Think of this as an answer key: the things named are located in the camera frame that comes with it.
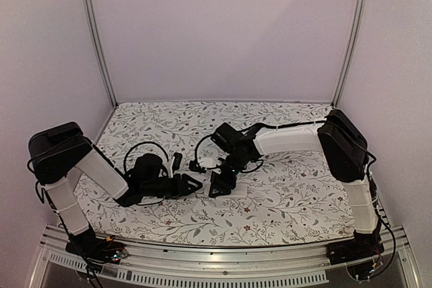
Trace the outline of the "white remote control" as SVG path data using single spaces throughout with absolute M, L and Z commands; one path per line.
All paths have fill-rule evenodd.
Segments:
M 204 186 L 203 190 L 205 194 L 210 198 L 245 198 L 247 197 L 248 186 L 246 184 L 239 184 L 236 186 L 235 189 L 231 190 L 230 192 L 221 193 L 217 190 L 212 190 L 211 186 L 207 183 Z

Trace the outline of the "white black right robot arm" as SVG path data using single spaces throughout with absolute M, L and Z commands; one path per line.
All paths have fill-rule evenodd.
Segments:
M 354 258 L 375 247 L 377 195 L 364 136 L 340 111 L 285 126 L 227 123 L 194 150 L 191 171 L 206 173 L 222 228 L 213 239 L 238 245 L 308 243 L 359 235 Z

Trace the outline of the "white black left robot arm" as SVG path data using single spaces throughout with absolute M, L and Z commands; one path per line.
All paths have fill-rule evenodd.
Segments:
M 78 183 L 70 175 L 85 176 L 124 208 L 143 205 L 145 198 L 185 198 L 203 187 L 188 174 L 178 173 L 180 154 L 167 161 L 144 154 L 132 169 L 120 171 L 73 121 L 31 136 L 28 151 L 27 168 L 41 188 L 41 199 L 49 200 L 86 257 L 96 256 L 101 247 L 91 235 L 92 227 L 74 193 Z

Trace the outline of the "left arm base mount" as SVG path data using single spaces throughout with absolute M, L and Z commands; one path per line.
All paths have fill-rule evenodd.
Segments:
M 119 264 L 128 256 L 123 243 L 116 241 L 114 235 L 98 238 L 93 232 L 85 231 L 71 235 L 65 250 L 93 262 Z

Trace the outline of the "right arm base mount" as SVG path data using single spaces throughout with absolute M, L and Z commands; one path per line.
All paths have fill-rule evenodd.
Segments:
M 331 265 L 369 258 L 384 252 L 381 237 L 359 234 L 353 239 L 326 245 L 326 257 Z

